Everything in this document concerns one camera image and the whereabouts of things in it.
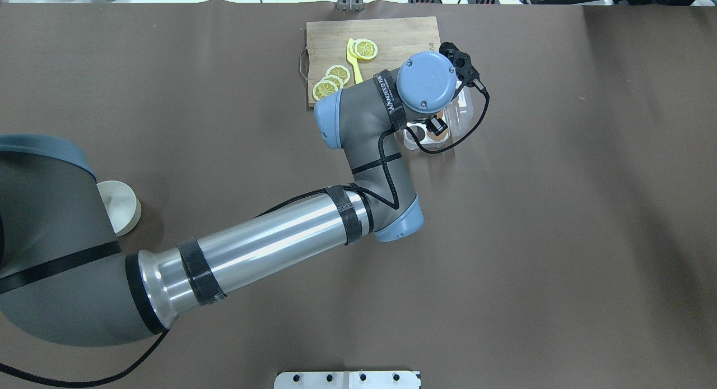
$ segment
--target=brown table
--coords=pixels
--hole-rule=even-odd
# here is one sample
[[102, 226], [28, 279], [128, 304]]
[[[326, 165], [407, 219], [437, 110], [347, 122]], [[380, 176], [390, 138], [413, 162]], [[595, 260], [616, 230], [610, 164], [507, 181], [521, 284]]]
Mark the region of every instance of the brown table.
[[[717, 386], [717, 9], [3, 4], [0, 132], [78, 143], [143, 203], [123, 248], [163, 251], [351, 180], [306, 107], [305, 22], [427, 15], [492, 102], [455, 152], [407, 154], [423, 229], [189, 312], [106, 387], [361, 368], [427, 388]], [[69, 348], [5, 317], [0, 336], [0, 362], [59, 379], [151, 343]]]

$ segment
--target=cutting board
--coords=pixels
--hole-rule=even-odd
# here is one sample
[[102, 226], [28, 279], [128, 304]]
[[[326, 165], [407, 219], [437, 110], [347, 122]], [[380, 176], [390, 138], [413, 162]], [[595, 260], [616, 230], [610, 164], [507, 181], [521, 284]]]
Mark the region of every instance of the cutting board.
[[438, 51], [440, 37], [435, 16], [423, 18], [368, 19], [362, 21], [326, 21], [306, 24], [306, 49], [309, 57], [308, 103], [316, 100], [312, 90], [329, 67], [344, 65], [351, 71], [346, 87], [354, 85], [353, 67], [346, 61], [349, 38], [371, 39], [379, 47], [379, 54], [370, 61], [358, 60], [364, 82], [382, 70], [398, 68], [417, 52]]

